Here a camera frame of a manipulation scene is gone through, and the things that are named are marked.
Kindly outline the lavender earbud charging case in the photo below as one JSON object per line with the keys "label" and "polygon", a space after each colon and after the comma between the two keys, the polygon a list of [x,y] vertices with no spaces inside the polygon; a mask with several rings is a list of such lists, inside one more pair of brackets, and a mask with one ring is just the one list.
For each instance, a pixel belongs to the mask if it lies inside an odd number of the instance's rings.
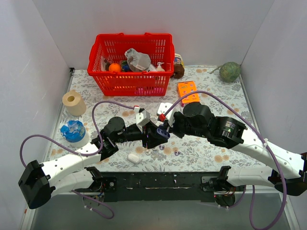
{"label": "lavender earbud charging case", "polygon": [[160,136],[162,136],[165,139],[169,139],[170,138],[169,132],[167,132],[165,129],[157,128],[156,132],[157,132],[157,134],[159,134]]}

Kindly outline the orange fruit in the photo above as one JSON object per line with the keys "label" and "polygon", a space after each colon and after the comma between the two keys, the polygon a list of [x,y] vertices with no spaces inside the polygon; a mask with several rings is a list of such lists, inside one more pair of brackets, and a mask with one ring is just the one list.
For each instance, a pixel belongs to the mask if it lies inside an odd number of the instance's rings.
{"label": "orange fruit", "polygon": [[112,63],[108,67],[108,71],[110,72],[121,72],[121,65],[118,63]]}

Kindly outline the dark green toy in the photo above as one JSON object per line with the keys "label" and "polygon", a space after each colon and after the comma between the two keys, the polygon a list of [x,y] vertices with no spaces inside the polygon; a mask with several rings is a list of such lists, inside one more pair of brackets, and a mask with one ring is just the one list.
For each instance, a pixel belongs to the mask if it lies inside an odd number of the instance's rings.
{"label": "dark green toy", "polygon": [[126,60],[121,60],[119,62],[119,64],[120,64],[122,72],[131,72],[131,69],[130,69],[128,62]]}

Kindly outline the white pump bottle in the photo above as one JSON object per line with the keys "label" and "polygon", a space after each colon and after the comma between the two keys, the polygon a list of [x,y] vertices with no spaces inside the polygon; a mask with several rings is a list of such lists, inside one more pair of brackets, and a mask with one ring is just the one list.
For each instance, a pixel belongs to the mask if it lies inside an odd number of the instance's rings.
{"label": "white pump bottle", "polygon": [[158,62],[158,63],[157,63],[156,70],[157,70],[158,72],[164,72],[164,71],[165,71],[164,68],[162,67],[163,64],[164,64],[164,62]]}

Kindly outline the floral patterned table mat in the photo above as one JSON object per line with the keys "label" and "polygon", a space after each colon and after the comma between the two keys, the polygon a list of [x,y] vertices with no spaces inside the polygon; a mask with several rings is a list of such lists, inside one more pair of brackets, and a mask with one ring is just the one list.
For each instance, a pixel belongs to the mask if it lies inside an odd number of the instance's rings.
{"label": "floral patterned table mat", "polygon": [[[209,74],[214,67],[187,66],[182,81],[194,81],[201,91],[200,100],[217,116],[239,115],[254,121],[250,110],[249,100],[238,78],[233,83],[223,82],[218,72]],[[174,103],[178,99],[178,79],[171,79],[163,97],[111,97],[105,96],[97,86],[93,77],[85,70],[76,70],[72,76],[70,88],[78,92],[86,103],[86,112],[79,117],[91,138],[97,137],[96,128],[103,128],[114,117],[122,117],[126,125],[135,123],[135,114],[131,107],[138,105],[146,109],[151,120],[156,122],[156,111],[160,103]],[[95,164],[103,172],[213,172],[222,166],[233,167],[259,167],[260,163],[242,153],[210,144],[204,138],[184,136],[177,138],[172,135],[164,150],[153,151],[146,154],[146,149],[140,141],[126,142],[118,145],[118,152],[110,158]],[[133,153],[140,157],[139,164],[127,160]]]}

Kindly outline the beige paper roll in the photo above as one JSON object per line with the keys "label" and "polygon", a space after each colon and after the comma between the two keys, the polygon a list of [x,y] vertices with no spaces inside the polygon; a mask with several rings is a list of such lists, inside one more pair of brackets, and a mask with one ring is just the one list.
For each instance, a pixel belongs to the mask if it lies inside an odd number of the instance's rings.
{"label": "beige paper roll", "polygon": [[86,104],[82,96],[75,90],[70,90],[62,97],[62,103],[68,113],[73,116],[81,116],[86,112]]}

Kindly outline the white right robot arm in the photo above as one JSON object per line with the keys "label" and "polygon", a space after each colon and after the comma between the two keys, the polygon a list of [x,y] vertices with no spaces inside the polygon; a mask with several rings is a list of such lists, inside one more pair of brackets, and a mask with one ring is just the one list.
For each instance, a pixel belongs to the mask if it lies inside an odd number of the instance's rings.
{"label": "white right robot arm", "polygon": [[211,144],[244,153],[265,166],[239,169],[223,166],[218,176],[203,182],[206,191],[222,191],[242,185],[273,187],[290,196],[299,196],[307,189],[307,155],[296,154],[264,141],[245,124],[227,116],[215,116],[199,102],[176,112],[171,103],[160,103],[157,116],[166,121],[159,133],[163,137],[185,135],[206,138]]}

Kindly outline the green melon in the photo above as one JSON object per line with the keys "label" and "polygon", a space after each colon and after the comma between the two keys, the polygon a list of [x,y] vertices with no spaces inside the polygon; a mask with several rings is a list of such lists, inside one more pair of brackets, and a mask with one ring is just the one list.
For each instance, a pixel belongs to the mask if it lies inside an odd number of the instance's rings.
{"label": "green melon", "polygon": [[241,66],[236,62],[226,62],[221,66],[216,67],[209,74],[213,74],[219,70],[219,76],[224,82],[234,82],[241,73]]}

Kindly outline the blue wrapped tissue roll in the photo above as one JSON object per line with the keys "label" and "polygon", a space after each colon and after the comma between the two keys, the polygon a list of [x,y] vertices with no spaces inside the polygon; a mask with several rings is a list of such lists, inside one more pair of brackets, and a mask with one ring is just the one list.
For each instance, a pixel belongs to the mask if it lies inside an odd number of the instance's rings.
{"label": "blue wrapped tissue roll", "polygon": [[89,142],[89,134],[79,120],[69,120],[60,128],[63,138],[76,148],[81,148]]}

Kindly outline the red plastic shopping basket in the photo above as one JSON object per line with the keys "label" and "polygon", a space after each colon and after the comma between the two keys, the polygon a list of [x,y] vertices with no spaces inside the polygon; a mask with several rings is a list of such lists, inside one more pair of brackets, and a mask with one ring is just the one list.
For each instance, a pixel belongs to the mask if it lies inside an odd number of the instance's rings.
{"label": "red plastic shopping basket", "polygon": [[[110,72],[102,69],[103,59],[120,63],[130,48],[148,54],[155,66],[162,62],[164,71]],[[174,57],[171,34],[99,34],[89,55],[87,72],[106,96],[164,96],[174,73]]]}

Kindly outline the grey crumpled bag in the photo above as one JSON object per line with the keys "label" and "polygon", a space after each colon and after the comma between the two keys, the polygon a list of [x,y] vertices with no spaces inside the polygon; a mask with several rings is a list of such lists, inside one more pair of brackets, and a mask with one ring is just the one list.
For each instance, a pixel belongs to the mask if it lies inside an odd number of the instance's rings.
{"label": "grey crumpled bag", "polygon": [[147,71],[151,64],[151,59],[148,54],[136,51],[130,48],[125,52],[127,64],[132,72]]}

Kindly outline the brown jar with label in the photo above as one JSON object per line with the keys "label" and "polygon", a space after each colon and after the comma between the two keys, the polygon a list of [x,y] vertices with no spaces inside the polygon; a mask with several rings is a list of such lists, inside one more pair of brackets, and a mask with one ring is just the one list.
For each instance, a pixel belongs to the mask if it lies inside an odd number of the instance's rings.
{"label": "brown jar with label", "polygon": [[175,58],[173,63],[174,63],[174,72],[171,78],[181,79],[185,73],[182,56],[180,54],[175,53]]}

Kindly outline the orange snack box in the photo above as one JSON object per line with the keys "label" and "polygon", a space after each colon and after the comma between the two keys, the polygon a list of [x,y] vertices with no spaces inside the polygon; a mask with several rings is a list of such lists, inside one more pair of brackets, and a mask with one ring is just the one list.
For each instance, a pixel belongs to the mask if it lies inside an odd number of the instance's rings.
{"label": "orange snack box", "polygon": [[[177,84],[177,92],[180,98],[196,90],[197,87],[194,81],[179,82]],[[184,107],[185,105],[192,102],[200,102],[200,97],[197,93],[189,95],[188,97],[182,99],[181,106]]]}

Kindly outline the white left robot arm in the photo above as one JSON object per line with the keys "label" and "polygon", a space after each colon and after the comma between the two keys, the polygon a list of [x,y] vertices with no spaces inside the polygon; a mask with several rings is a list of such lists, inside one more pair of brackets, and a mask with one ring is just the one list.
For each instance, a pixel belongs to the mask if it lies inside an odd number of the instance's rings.
{"label": "white left robot arm", "polygon": [[140,140],[147,149],[164,144],[170,138],[168,131],[166,123],[157,126],[151,120],[141,119],[140,114],[137,123],[130,126],[121,117],[113,117],[97,138],[80,149],[52,161],[26,164],[18,186],[30,209],[43,206],[63,192],[83,188],[96,192],[106,183],[92,164],[115,154],[119,143]]}

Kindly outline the white earbud charging case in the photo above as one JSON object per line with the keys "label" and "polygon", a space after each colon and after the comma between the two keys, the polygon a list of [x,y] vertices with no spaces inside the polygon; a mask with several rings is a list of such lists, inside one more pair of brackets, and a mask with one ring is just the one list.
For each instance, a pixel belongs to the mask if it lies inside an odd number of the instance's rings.
{"label": "white earbud charging case", "polygon": [[139,156],[133,154],[133,153],[130,153],[128,156],[127,156],[127,160],[133,164],[139,164],[141,162],[141,159]]}

